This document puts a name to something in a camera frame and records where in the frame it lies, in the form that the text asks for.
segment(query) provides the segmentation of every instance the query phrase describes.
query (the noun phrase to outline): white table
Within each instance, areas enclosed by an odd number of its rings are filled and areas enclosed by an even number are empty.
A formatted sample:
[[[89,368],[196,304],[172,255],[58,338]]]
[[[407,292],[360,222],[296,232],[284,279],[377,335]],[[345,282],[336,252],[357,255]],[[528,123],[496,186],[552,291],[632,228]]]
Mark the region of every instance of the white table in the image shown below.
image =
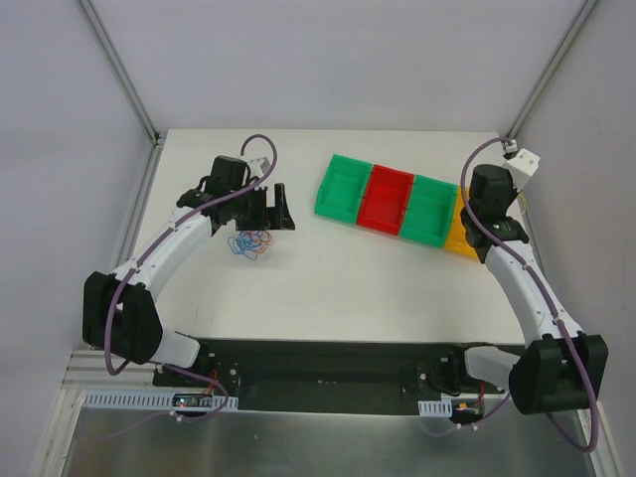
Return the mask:
[[[250,261],[228,247],[234,226],[222,228],[164,288],[165,328],[209,338],[523,343],[506,296],[477,260],[313,214],[334,153],[457,184],[466,157],[495,133],[172,129],[137,246],[217,155],[238,155],[254,132],[278,147],[268,185],[285,184],[296,231],[274,232],[268,253]],[[261,141],[247,152],[269,154]],[[480,160],[501,163],[500,148]]]

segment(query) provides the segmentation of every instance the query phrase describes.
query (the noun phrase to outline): white wall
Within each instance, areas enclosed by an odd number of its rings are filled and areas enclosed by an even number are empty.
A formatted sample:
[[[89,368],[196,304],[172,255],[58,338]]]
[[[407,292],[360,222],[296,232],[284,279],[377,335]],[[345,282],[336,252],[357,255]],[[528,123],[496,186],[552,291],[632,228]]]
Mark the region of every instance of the white wall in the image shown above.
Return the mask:
[[[0,474],[30,474],[149,145],[74,2],[0,3]]]
[[[636,475],[636,3],[605,0],[521,135],[543,157],[529,185],[548,277],[601,333],[600,398],[626,475]]]
[[[157,127],[506,130],[581,0],[95,0]]]

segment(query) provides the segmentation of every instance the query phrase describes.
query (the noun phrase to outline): plastic bin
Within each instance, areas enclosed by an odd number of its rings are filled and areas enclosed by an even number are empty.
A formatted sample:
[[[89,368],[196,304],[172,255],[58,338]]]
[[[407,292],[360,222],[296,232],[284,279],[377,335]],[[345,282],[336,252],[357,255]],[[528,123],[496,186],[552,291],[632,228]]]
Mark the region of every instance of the plastic bin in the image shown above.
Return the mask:
[[[461,210],[464,208],[464,201],[461,198],[461,191],[457,188],[457,198],[455,199],[455,207],[453,210],[453,218],[448,231],[448,237],[444,243],[444,249],[461,253],[463,255],[477,258],[477,252],[466,241],[466,230],[461,224]]]
[[[334,155],[318,190],[314,212],[354,224],[372,168],[368,162]]]
[[[427,245],[443,246],[450,229],[457,186],[415,176],[400,235]]]
[[[388,167],[374,166],[360,206],[357,224],[398,235],[414,177],[413,174]]]

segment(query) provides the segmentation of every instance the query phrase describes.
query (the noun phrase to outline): wire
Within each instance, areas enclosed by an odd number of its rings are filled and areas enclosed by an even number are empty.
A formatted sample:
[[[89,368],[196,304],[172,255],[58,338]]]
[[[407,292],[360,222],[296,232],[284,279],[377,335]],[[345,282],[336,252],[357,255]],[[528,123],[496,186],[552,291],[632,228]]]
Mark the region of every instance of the wire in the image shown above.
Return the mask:
[[[432,430],[429,430],[428,428],[426,428],[422,423],[421,420],[419,422],[419,427],[428,435],[430,435],[431,437],[445,437],[447,435],[452,434],[455,431],[470,427],[471,429],[477,430],[477,428],[479,426],[481,426],[481,424],[490,419],[493,415],[495,415],[497,412],[499,412],[504,405],[506,404],[506,402],[508,402],[508,400],[510,399],[510,393],[507,393],[503,399],[501,399],[501,401],[495,406],[495,408],[493,410],[491,410],[490,412],[488,412],[486,415],[484,415],[481,419],[479,419],[477,422],[473,424],[464,424],[464,425],[455,425],[454,427],[450,427],[446,430],[442,430],[441,432],[434,432]]]
[[[565,324],[558,316],[557,306],[555,305],[553,298],[548,292],[547,287],[539,278],[539,275],[537,274],[537,272],[526,262],[526,260],[519,253],[517,253],[514,249],[509,247],[505,242],[499,240],[496,236],[491,234],[490,231],[488,231],[488,229],[486,229],[486,227],[481,222],[479,222],[479,219],[477,218],[475,213],[472,211],[470,204],[468,202],[468,193],[466,191],[466,176],[468,174],[468,167],[475,160],[475,158],[479,155],[481,151],[486,149],[488,146],[492,144],[497,144],[497,143],[511,144],[512,141],[508,137],[503,137],[503,136],[490,139],[484,142],[477,149],[475,149],[473,153],[466,160],[466,163],[464,164],[464,167],[461,170],[461,179],[459,183],[459,187],[461,190],[461,197],[464,201],[464,208],[466,210],[466,213],[470,217],[471,221],[473,222],[473,224],[475,224],[477,229],[479,229],[482,232],[482,234],[484,234],[484,236],[486,236],[489,240],[491,240],[492,243],[494,243],[495,245],[505,250],[512,258],[514,258],[518,263],[521,264],[522,268],[530,275],[532,280],[535,282],[535,284],[537,285],[537,288],[541,292],[541,295],[546,301],[546,304],[548,305],[548,308],[550,309],[550,313],[553,316],[553,321],[558,327],[558,330],[560,331],[561,336],[563,337],[565,341],[565,345],[567,346],[567,349],[569,350],[569,353],[571,354],[572,359],[574,360],[576,369],[578,370],[578,373],[580,374],[580,378],[583,382],[585,393],[587,394],[587,401],[589,404],[589,413],[590,413],[590,420],[591,420],[589,442],[585,445],[579,444],[578,442],[574,440],[574,438],[571,435],[565,432],[565,429],[557,422],[557,420],[554,418],[554,416],[550,412],[547,413],[547,416],[548,416],[548,419],[556,426],[556,429],[558,429],[561,435],[569,443],[571,443],[577,449],[582,450],[583,452],[592,452],[596,448],[596,445],[598,444],[599,415],[598,415],[598,404],[596,402],[596,393],[594,392],[594,388],[592,386],[591,379],[589,378],[589,374],[587,373],[587,370],[585,369],[585,365],[583,364],[583,361],[578,355],[578,351],[574,347],[574,343],[572,339],[570,338],[569,333],[567,332],[567,328],[565,327]]]
[[[204,381],[207,383],[210,383],[211,387],[215,387],[217,389],[219,389],[223,395],[225,396],[224,401],[221,403],[221,405],[219,405],[218,407],[214,408],[213,410],[210,410],[208,412],[206,412],[203,416],[201,417],[189,417],[186,415],[181,415],[181,419],[185,420],[187,422],[194,422],[197,420],[204,420],[205,419],[209,419],[213,416],[215,416],[216,414],[218,414],[219,412],[221,412],[221,410],[228,405],[228,401],[230,400],[230,395],[228,394],[228,390],[226,390],[226,388],[219,383],[218,381],[212,379],[212,378],[206,378],[205,376],[201,376],[201,375],[197,375],[195,373],[191,373],[189,371],[186,371],[182,368],[179,368],[177,366],[172,366],[172,365],[163,365],[165,368],[174,371],[176,373],[180,373],[182,375],[185,375],[189,378],[194,378],[196,380],[200,380],[200,381]],[[105,435],[92,435],[89,434],[88,432],[86,432],[85,428],[83,427],[83,423],[82,425],[79,427],[79,436],[83,436],[85,435],[86,437],[92,439],[92,440],[108,440],[111,439],[113,437],[119,437],[120,435],[123,435],[127,432],[130,432],[133,429],[136,429],[137,427],[139,427],[142,424],[145,424],[146,422],[148,422],[149,420],[152,420],[156,417],[159,417],[160,415],[172,415],[170,411],[166,411],[166,410],[160,410],[158,412],[153,412],[152,414],[146,415],[145,417],[143,417],[142,419],[134,422],[133,424],[130,424],[126,427],[124,427],[123,429],[119,429],[115,432],[111,432],[110,434],[105,434]]]
[[[519,193],[519,200],[521,201],[521,205],[523,206],[520,212],[521,212],[521,215],[524,216],[528,212],[528,199],[526,199],[525,192]]]
[[[137,258],[136,269],[134,267],[130,268],[128,270],[128,272],[125,274],[125,276],[122,278],[122,280],[119,282],[119,285],[117,285],[117,288],[115,289],[115,292],[112,295],[112,300],[110,300],[110,305],[108,306],[108,313],[106,315],[106,325],[105,325],[104,339],[103,339],[104,360],[105,360],[105,363],[106,363],[106,369],[108,370],[108,373],[110,375],[117,376],[119,373],[121,373],[126,368],[128,363],[130,363],[130,360],[126,360],[117,369],[115,369],[114,366],[112,365],[112,354],[111,354],[111,351],[110,351],[110,345],[111,345],[111,340],[112,340],[112,322],[114,321],[115,309],[116,309],[117,303],[119,302],[119,298],[121,297],[121,293],[123,292],[124,288],[126,287],[128,282],[130,281],[132,276],[138,271],[139,267],[148,259],[148,257],[157,249],[157,247],[161,243],[163,243],[163,241],[172,232],[177,230],[179,226],[184,224],[186,221],[191,219],[193,216],[198,214],[200,211],[202,211],[204,209],[207,209],[209,207],[216,206],[216,205],[221,204],[223,202],[229,201],[231,199],[235,199],[236,197],[239,197],[240,195],[245,194],[246,192],[249,192],[249,191],[255,189],[256,187],[258,187],[258,185],[262,184],[271,175],[271,173],[273,172],[274,167],[276,166],[276,162],[278,160],[278,151],[276,150],[276,145],[273,143],[273,141],[271,139],[269,139],[269,137],[265,136],[264,134],[253,134],[248,139],[246,139],[243,142],[242,146],[240,147],[240,155],[244,154],[245,147],[247,147],[247,145],[251,141],[253,141],[254,139],[262,139],[267,144],[269,144],[269,147],[271,147],[271,154],[272,154],[271,166],[262,175],[262,177],[260,177],[260,179],[258,179],[253,184],[250,184],[250,185],[248,185],[246,187],[243,187],[242,189],[240,189],[238,191],[232,192],[232,193],[227,194],[225,196],[213,199],[213,200],[211,200],[211,201],[209,201],[209,202],[197,207],[196,209],[193,209],[188,214],[185,214],[181,219],[179,219],[178,221],[175,222],[174,229],[173,228],[168,228],[166,231],[164,231],[163,234],[161,234],[161,236],[159,236],[157,238],[156,241],[152,242],[148,246],[146,251],[144,251],[141,254],[141,256],[139,256],[139,258]]]
[[[465,404],[467,404],[467,405],[479,404],[481,406],[483,404],[484,394],[485,393],[486,393],[486,383],[484,383],[483,381],[480,381],[479,382],[479,396],[477,396],[477,398],[475,400],[472,400],[470,402],[465,402]]]
[[[437,382],[438,371],[439,369],[436,366],[430,370],[430,373],[428,373],[428,377],[426,378],[426,382],[428,383],[428,385],[431,386],[434,390],[436,390],[439,393],[453,396],[454,398],[457,398],[458,396],[460,396],[461,395],[460,390],[452,390],[451,388],[447,388],[446,386],[441,385],[440,383]]]
[[[217,373],[217,370],[212,370],[212,372],[210,373],[210,378],[212,378],[214,381],[216,381],[219,378],[219,373]],[[210,383],[210,385],[206,388],[206,390],[202,392],[201,396],[203,396],[204,398],[209,397],[212,394],[214,387],[215,385]]]
[[[193,378],[195,380],[204,381],[206,383],[209,383],[209,384],[213,385],[215,388],[219,389],[219,391],[221,391],[221,393],[223,393],[223,396],[225,397],[225,399],[223,400],[221,405],[219,405],[218,407],[215,407],[214,409],[206,412],[204,415],[200,415],[198,417],[188,417],[187,415],[181,415],[177,420],[183,419],[186,422],[197,422],[199,420],[207,420],[207,419],[210,419],[210,418],[214,417],[215,415],[217,415],[219,412],[221,412],[221,410],[225,406],[228,405],[228,402],[230,401],[230,395],[228,394],[228,390],[226,390],[226,388],[221,383],[219,383],[218,381],[213,380],[212,378],[208,378],[208,377],[202,376],[202,375],[197,375],[196,373],[192,373],[191,371],[184,370],[183,368],[179,368],[178,366],[163,365],[163,367],[166,368],[167,370],[174,371],[175,373],[179,373],[181,375],[187,376],[188,378]]]

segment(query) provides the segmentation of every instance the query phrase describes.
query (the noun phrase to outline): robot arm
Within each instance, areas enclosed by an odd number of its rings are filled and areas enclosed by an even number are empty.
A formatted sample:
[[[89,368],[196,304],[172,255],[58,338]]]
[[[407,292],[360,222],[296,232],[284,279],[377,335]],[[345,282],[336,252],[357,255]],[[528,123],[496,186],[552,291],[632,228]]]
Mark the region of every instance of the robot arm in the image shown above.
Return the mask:
[[[506,212],[536,172],[539,157],[522,149],[504,164],[476,166],[470,185],[469,204],[479,222],[519,255],[522,265],[474,224],[466,210],[462,223],[466,237],[482,263],[502,286],[521,325],[526,351],[521,357],[492,346],[476,346],[464,353],[468,376],[509,390],[517,409],[524,414],[586,408],[587,394],[531,268],[552,298],[564,329],[575,344],[598,396],[607,346],[600,336],[587,336],[558,301],[537,268],[532,246],[523,227]]]
[[[166,363],[181,368],[191,368],[199,358],[207,359],[197,340],[161,326],[155,302],[177,268],[229,221],[236,221],[238,231],[295,229],[284,185],[274,185],[273,207],[266,205],[267,188],[236,194],[256,179],[251,177],[250,165],[263,174],[269,167],[264,158],[246,163],[217,157],[211,174],[179,199],[168,223],[146,246],[111,274],[95,272],[88,278],[82,320],[85,342],[104,347],[108,308],[124,282],[112,321],[110,345],[114,354],[136,364]],[[232,193],[234,198],[197,212]]]

